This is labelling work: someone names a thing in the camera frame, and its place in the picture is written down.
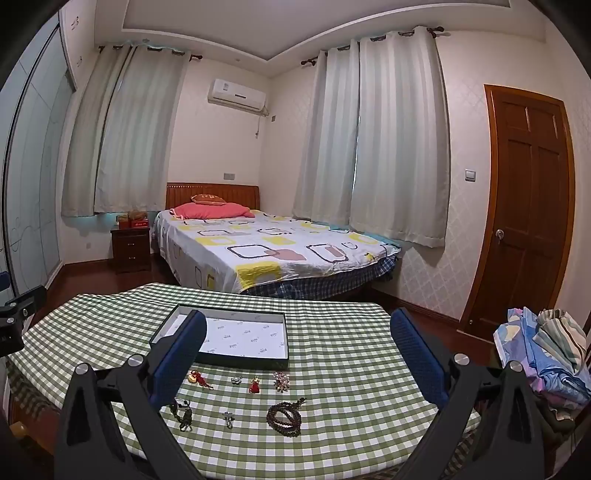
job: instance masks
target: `tray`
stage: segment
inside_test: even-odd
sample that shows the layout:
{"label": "tray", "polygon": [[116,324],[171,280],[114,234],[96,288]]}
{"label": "tray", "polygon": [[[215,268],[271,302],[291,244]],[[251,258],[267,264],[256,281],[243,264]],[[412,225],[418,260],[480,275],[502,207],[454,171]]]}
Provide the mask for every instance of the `tray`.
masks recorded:
{"label": "tray", "polygon": [[282,313],[179,304],[152,336],[150,345],[174,334],[193,310],[202,312],[207,320],[207,335],[195,356],[197,363],[248,370],[288,368],[289,344]]}

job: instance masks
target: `wall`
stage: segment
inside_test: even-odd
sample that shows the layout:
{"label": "wall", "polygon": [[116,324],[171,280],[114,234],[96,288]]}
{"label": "wall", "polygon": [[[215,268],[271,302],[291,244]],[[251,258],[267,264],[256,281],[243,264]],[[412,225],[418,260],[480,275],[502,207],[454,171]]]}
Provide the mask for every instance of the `wall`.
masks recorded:
{"label": "wall", "polygon": [[85,82],[86,63],[95,47],[96,0],[70,0],[60,10],[61,40],[74,88]]}
{"label": "wall", "polygon": [[[269,92],[269,79],[261,75],[214,60],[192,60],[174,122],[168,181],[257,185],[265,119],[208,103],[217,78]],[[224,173],[235,174],[234,181],[224,181]]]}
{"label": "wall", "polygon": [[567,41],[547,22],[546,42],[563,84],[564,104],[573,138],[575,210],[573,242],[557,305],[584,325],[591,309],[591,79]]}
{"label": "wall", "polygon": [[[94,39],[94,0],[72,0],[66,5],[64,23],[67,36],[71,45],[76,45],[79,39],[85,40],[85,48],[80,49],[80,45],[70,52],[70,55],[82,56],[80,67],[76,67],[75,57],[72,57],[73,67],[76,68],[77,90],[72,95],[66,121],[61,133],[60,152],[57,164],[56,179],[56,211],[61,212],[61,194],[63,191],[64,175],[66,173],[66,161],[68,150],[70,148],[70,139],[76,120],[76,114],[86,84],[90,79],[90,74],[98,58],[98,51],[94,48],[94,42],[87,41],[88,38]],[[67,30],[68,20],[75,18],[80,14],[80,24],[75,30]],[[60,258],[64,264],[81,262],[87,260],[98,260],[108,258],[111,251],[110,229],[115,223],[115,216],[110,214],[99,215],[86,218],[65,218],[60,215],[58,221],[58,239],[60,248]]]}
{"label": "wall", "polygon": [[261,208],[275,215],[291,215],[296,197],[314,71],[297,67],[271,81],[259,187]]}
{"label": "wall", "polygon": [[[478,265],[490,183],[490,136],[484,84],[564,98],[545,43],[515,35],[452,31],[437,39],[450,118],[451,186],[445,249],[403,244],[390,283],[375,287],[459,319]],[[313,68],[294,69],[271,82],[271,115],[261,160],[263,209],[289,215],[306,131]],[[476,170],[476,182],[464,180]]]}
{"label": "wall", "polygon": [[[446,85],[452,154],[445,249],[407,246],[397,278],[376,287],[459,319],[478,265],[488,209],[491,150],[483,85],[563,98],[544,43],[514,35],[451,32],[437,39]],[[476,170],[476,182],[464,180]]]}

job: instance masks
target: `blue fabric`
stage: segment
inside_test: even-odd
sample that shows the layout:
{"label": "blue fabric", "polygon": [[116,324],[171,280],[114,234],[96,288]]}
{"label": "blue fabric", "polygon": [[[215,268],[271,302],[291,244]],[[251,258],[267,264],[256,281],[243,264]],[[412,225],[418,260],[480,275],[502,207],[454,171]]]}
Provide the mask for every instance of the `blue fabric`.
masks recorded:
{"label": "blue fabric", "polygon": [[528,363],[535,368],[544,381],[544,391],[559,395],[578,404],[585,405],[591,400],[591,377],[589,370],[583,368],[573,375],[556,358],[533,341],[538,326],[536,315],[525,308],[521,316],[521,326],[525,337],[525,351]]}
{"label": "blue fabric", "polygon": [[256,285],[246,289],[242,294],[293,300],[329,299],[372,280],[392,280],[392,272],[396,262],[396,256],[392,255],[357,270],[337,273],[330,277],[296,278],[295,280]]}

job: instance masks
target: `red charm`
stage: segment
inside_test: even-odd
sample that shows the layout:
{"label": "red charm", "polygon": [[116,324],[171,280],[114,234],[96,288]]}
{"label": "red charm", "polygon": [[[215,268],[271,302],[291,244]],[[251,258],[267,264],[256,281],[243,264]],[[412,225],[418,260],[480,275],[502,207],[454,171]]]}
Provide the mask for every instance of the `red charm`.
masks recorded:
{"label": "red charm", "polygon": [[260,378],[255,377],[252,379],[252,385],[250,386],[250,388],[248,389],[248,391],[250,393],[259,393],[261,390],[259,389],[259,382],[261,381]]}
{"label": "red charm", "polygon": [[213,390],[213,387],[205,381],[205,379],[197,370],[193,370],[191,374],[194,375],[194,377],[197,379],[197,383],[199,383],[199,385],[201,385],[202,387],[207,387],[209,390]]}

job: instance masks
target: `table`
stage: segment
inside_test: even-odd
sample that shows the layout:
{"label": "table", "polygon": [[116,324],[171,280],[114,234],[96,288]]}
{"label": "table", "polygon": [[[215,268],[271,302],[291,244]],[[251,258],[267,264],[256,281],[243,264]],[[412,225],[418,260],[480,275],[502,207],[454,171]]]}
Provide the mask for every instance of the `table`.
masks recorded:
{"label": "table", "polygon": [[[179,303],[209,308],[283,312],[290,342],[290,390],[274,390],[272,372],[194,365],[214,390],[187,380],[177,396],[189,400],[193,430],[181,432],[161,410],[181,447],[208,478],[390,478],[425,434],[437,408],[423,399],[389,333],[389,315],[369,303],[332,303],[250,297],[149,284],[115,295],[83,294],[51,312],[10,356],[14,369],[60,408],[74,367],[121,365],[146,354],[148,341]],[[231,377],[241,376],[241,385]],[[261,393],[248,382],[261,379]],[[26,403],[31,395],[21,395]],[[268,408],[307,401],[302,434],[283,437],[267,425]],[[125,410],[114,404],[125,443],[142,454]],[[233,429],[223,414],[233,413]],[[473,413],[470,437],[478,424]],[[460,445],[458,452],[465,452]]]}

